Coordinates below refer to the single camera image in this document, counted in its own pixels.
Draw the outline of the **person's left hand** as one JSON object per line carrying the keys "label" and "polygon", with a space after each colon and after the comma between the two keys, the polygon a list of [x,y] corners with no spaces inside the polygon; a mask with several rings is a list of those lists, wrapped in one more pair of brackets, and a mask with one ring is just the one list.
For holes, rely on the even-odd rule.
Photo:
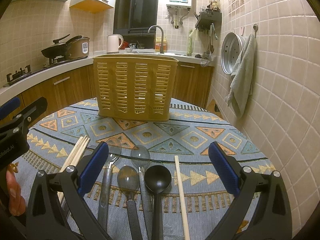
{"label": "person's left hand", "polygon": [[16,180],[13,166],[10,164],[6,169],[7,190],[9,193],[9,211],[13,216],[25,213],[26,203],[21,195],[21,187]]}

